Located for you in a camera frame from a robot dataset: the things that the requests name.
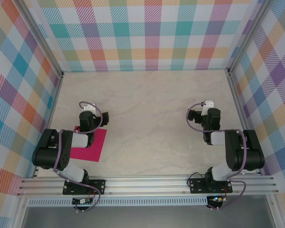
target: gray floor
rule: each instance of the gray floor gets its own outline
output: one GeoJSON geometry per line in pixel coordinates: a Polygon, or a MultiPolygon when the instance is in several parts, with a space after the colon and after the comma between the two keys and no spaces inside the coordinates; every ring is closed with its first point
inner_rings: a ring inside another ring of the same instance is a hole
{"type": "Polygon", "coordinates": [[[243,196],[230,208],[206,206],[28,208],[23,228],[273,228],[266,196],[243,196]]]}
{"type": "Polygon", "coordinates": [[[78,102],[96,103],[110,115],[100,162],[74,160],[90,175],[204,173],[225,150],[187,126],[187,109],[203,100],[221,110],[222,129],[240,128],[223,70],[66,73],[51,127],[73,129],[78,102]]]}

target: metal extrusion rail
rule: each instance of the metal extrusion rail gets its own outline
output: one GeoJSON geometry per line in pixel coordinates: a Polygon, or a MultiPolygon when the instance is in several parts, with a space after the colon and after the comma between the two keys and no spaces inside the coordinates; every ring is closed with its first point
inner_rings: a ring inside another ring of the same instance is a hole
{"type": "MultiPolygon", "coordinates": [[[[145,177],[90,177],[91,179],[105,179],[105,194],[102,197],[141,197],[141,196],[192,196],[186,184],[187,175],[174,176],[145,176],[145,177]]],[[[242,180],[247,184],[245,195],[278,194],[278,188],[272,176],[260,174],[238,175],[234,180],[242,180]]],[[[24,179],[20,186],[19,197],[66,197],[62,195],[64,180],[59,177],[37,177],[24,179]]],[[[233,193],[238,195],[242,184],[232,184],[233,193]]],[[[211,196],[214,193],[194,194],[211,196]]]]}

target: vented metal panel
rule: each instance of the vented metal panel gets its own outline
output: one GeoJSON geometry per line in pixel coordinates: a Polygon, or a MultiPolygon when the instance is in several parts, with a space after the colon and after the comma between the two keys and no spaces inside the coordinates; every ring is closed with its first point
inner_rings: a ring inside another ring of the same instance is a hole
{"type": "MultiPolygon", "coordinates": [[[[207,205],[207,197],[102,197],[99,207],[207,205]]],[[[72,198],[31,198],[28,207],[72,207],[72,198]]]]}

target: pink paper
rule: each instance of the pink paper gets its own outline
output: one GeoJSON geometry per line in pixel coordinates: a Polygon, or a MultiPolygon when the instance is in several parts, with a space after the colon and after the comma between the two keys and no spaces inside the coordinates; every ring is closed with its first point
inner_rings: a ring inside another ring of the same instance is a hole
{"type": "Polygon", "coordinates": [[[89,148],[71,148],[71,158],[99,162],[101,150],[105,142],[105,129],[98,129],[95,131],[94,141],[89,148]]]}

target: marble surface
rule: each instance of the marble surface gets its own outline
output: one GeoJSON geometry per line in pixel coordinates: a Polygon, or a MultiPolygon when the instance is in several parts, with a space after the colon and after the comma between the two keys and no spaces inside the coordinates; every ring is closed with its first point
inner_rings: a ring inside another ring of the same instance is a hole
{"type": "Polygon", "coordinates": [[[110,115],[100,162],[73,159],[89,175],[205,173],[225,148],[207,145],[186,123],[187,109],[203,100],[221,110],[222,129],[241,128],[223,70],[66,73],[51,128],[73,129],[78,102],[96,103],[110,115]]]}

